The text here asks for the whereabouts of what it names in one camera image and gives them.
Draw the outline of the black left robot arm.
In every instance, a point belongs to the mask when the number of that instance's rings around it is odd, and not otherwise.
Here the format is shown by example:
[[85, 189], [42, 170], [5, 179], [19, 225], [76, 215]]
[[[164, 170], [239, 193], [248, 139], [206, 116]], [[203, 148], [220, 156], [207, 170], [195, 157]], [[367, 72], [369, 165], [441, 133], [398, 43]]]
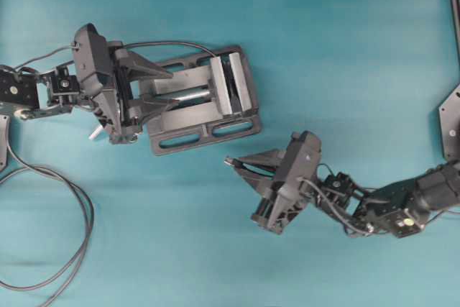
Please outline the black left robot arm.
[[34, 68], [1, 67], [1, 113], [21, 120], [70, 113], [78, 108], [91, 112], [112, 144], [137, 140], [143, 126], [179, 104], [177, 99], [132, 94], [133, 81], [172, 78], [172, 73], [112, 41], [89, 50], [91, 71], [77, 63], [40, 73]]

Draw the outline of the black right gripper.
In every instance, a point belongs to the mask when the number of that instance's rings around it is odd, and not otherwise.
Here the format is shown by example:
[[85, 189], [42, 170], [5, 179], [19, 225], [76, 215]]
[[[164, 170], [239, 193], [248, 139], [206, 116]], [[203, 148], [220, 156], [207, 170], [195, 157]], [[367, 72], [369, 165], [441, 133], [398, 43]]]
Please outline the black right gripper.
[[258, 226], [275, 234], [283, 233], [285, 227], [311, 202], [314, 183], [305, 178], [300, 180], [306, 190], [290, 200], [277, 195], [273, 190], [273, 178], [286, 150], [272, 149], [238, 158], [229, 158], [233, 169], [259, 194], [261, 200], [251, 215]]

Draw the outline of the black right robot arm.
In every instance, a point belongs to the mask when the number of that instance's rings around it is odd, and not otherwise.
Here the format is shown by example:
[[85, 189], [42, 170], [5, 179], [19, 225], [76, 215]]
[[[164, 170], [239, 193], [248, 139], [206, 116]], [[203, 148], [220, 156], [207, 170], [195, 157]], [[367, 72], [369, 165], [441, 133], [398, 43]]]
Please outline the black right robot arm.
[[363, 188], [343, 173], [320, 179], [321, 156], [315, 152], [270, 150], [225, 162], [261, 196], [252, 221], [275, 234], [312, 205], [339, 222], [348, 237], [402, 238], [459, 205], [457, 160], [377, 189]]

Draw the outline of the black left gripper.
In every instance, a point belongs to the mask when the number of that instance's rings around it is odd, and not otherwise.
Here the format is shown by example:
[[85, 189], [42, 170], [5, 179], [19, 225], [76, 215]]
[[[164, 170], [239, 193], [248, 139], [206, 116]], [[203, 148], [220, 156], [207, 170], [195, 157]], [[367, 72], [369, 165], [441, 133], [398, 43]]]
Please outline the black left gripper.
[[108, 43], [113, 64], [112, 87], [105, 87], [99, 94], [88, 96], [99, 123], [109, 135], [112, 144], [128, 144], [137, 139], [142, 124], [176, 107], [178, 100], [143, 95], [134, 99], [132, 79], [168, 79], [173, 74], [138, 53], [122, 47], [121, 42]]

